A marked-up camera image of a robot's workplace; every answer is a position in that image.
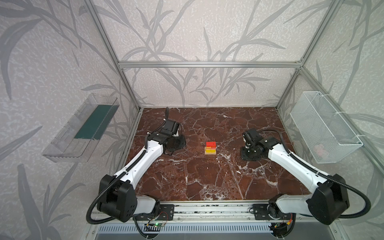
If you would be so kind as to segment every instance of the red marble tabletop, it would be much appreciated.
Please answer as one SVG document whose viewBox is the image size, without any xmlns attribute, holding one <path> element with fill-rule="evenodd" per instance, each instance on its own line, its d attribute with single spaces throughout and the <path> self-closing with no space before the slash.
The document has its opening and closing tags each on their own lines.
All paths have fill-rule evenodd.
<svg viewBox="0 0 384 240">
<path fill-rule="evenodd" d="M 145 108 L 129 152 L 129 162 L 143 147 L 144 137 L 161 125 L 164 108 Z M 288 171 L 268 159 L 244 161 L 242 133 L 249 128 L 283 132 L 275 108 L 171 108 L 169 118 L 182 125 L 187 146 L 172 156 L 161 155 L 136 187 L 137 195 L 161 201 L 270 199 L 279 193 L 309 194 Z M 272 132 L 263 136 L 278 135 Z M 204 155 L 205 142 L 215 141 L 217 155 Z"/>
</svg>

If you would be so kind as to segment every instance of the leaf-patterned wallpaper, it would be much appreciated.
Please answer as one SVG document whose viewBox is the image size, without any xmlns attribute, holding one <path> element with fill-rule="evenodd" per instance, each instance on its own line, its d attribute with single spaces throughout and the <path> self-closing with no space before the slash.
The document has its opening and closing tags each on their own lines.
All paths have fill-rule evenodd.
<svg viewBox="0 0 384 240">
<path fill-rule="evenodd" d="M 94 2 L 120 61 L 297 61 L 331 0 Z M 292 72 L 125 69 L 143 106 L 275 106 Z"/>
<path fill-rule="evenodd" d="M 0 239 L 78 239 L 137 115 L 82 1 L 0 0 Z M 120 107 L 86 163 L 41 153 L 90 93 Z"/>
<path fill-rule="evenodd" d="M 345 0 L 315 48 L 306 68 L 384 152 L 384 1 Z M 362 190 L 372 202 L 363 217 L 342 219 L 351 240 L 379 240 L 384 235 L 384 178 L 361 149 L 340 162 L 317 164 L 289 113 L 303 91 L 313 91 L 303 77 L 279 109 L 296 152 L 317 168 L 338 173 L 349 185 Z M 350 194 L 349 213 L 360 211 L 363 201 Z"/>
</svg>

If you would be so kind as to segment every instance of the mesh basket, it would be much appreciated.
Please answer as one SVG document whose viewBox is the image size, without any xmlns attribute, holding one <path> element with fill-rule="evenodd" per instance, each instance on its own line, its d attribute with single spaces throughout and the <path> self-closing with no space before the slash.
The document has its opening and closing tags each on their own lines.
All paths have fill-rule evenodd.
<svg viewBox="0 0 384 240">
<path fill-rule="evenodd" d="M 321 92 L 303 92 L 291 117 L 317 163 L 338 162 L 362 146 L 356 133 Z"/>
</svg>

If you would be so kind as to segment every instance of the yellow block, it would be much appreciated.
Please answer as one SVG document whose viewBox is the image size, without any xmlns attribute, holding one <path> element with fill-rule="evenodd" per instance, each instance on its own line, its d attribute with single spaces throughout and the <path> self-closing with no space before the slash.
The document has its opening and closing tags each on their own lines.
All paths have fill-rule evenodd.
<svg viewBox="0 0 384 240">
<path fill-rule="evenodd" d="M 207 147 L 204 147 L 204 154 L 205 155 L 216 155 L 216 149 L 209 149 Z"/>
</svg>

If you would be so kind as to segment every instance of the stacked toy blocks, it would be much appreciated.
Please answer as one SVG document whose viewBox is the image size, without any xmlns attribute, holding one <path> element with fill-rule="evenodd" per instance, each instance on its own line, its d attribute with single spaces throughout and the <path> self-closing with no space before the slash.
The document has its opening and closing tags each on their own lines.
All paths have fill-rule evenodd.
<svg viewBox="0 0 384 240">
<path fill-rule="evenodd" d="M 206 142 L 204 150 L 205 155 L 216 155 L 216 142 Z"/>
</svg>

